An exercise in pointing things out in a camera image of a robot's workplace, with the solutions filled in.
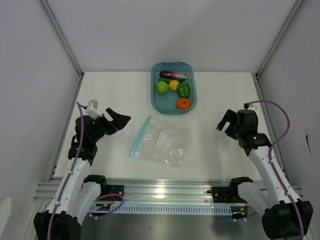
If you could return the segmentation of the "orange toy pumpkin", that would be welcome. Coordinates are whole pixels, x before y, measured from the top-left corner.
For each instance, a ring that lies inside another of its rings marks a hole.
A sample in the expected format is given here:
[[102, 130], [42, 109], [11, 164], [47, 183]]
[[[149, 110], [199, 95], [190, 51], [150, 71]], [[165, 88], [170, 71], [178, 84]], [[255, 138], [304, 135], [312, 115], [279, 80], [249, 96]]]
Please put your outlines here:
[[187, 109], [192, 106], [192, 102], [188, 98], [180, 98], [176, 103], [177, 109]]

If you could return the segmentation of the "green toy bell pepper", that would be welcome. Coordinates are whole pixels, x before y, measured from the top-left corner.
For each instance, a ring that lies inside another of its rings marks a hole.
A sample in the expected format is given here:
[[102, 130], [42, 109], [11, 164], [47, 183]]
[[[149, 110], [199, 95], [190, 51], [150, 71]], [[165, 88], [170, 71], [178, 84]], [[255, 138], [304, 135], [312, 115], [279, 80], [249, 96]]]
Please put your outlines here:
[[189, 98], [190, 96], [190, 85], [187, 82], [182, 82], [177, 87], [177, 92], [180, 96], [180, 98]]

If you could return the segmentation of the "clear zip top bag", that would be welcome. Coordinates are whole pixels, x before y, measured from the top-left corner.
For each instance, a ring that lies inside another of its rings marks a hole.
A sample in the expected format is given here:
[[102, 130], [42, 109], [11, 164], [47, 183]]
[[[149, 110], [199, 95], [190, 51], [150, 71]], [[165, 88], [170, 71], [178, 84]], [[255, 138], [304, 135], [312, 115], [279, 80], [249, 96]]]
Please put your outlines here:
[[129, 155], [144, 161], [180, 166], [189, 153], [193, 137], [189, 128], [149, 115], [139, 130]]

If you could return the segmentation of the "yellow toy lemon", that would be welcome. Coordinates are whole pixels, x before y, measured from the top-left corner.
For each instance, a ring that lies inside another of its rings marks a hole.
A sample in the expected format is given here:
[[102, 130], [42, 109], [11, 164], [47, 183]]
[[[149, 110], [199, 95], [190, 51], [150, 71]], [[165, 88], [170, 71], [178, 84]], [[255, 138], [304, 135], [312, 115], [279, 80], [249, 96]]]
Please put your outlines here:
[[180, 84], [180, 82], [178, 80], [171, 80], [169, 82], [168, 86], [171, 91], [175, 92], [175, 91], [177, 91], [179, 84]]

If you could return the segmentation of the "purple toy eggplant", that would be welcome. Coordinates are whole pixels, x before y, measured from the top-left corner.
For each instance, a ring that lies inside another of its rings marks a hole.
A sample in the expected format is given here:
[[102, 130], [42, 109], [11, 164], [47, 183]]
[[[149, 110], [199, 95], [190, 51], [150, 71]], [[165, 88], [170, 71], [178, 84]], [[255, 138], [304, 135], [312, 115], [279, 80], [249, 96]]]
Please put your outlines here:
[[161, 71], [159, 73], [159, 76], [162, 78], [179, 79], [179, 80], [184, 80], [184, 79], [188, 78], [186, 75], [184, 75], [182, 73], [173, 72], [173, 71]]

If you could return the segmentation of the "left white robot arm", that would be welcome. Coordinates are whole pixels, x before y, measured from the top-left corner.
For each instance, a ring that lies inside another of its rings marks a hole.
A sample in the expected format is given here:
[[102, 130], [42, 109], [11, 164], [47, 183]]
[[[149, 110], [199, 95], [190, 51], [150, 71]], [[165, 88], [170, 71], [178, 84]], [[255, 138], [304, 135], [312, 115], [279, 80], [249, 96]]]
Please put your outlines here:
[[33, 224], [40, 240], [78, 240], [82, 224], [95, 201], [124, 202], [123, 194], [112, 192], [103, 175], [91, 174], [97, 154], [97, 142], [122, 130], [130, 116], [106, 112], [108, 120], [94, 107], [79, 106], [80, 116], [75, 120], [75, 135], [68, 151], [66, 172], [58, 190], [43, 212], [38, 212]]

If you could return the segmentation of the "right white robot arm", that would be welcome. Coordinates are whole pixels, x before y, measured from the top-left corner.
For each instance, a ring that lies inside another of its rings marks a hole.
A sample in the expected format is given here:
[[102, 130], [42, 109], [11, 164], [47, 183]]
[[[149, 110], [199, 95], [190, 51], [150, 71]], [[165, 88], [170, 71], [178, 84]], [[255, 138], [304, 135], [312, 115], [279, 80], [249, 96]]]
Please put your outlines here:
[[264, 184], [256, 187], [249, 177], [230, 180], [228, 197], [234, 203], [247, 202], [261, 217], [265, 234], [271, 240], [299, 237], [304, 239], [314, 212], [312, 204], [302, 200], [291, 187], [273, 156], [272, 144], [264, 133], [258, 132], [258, 116], [254, 110], [228, 109], [216, 129], [225, 130], [254, 164]]

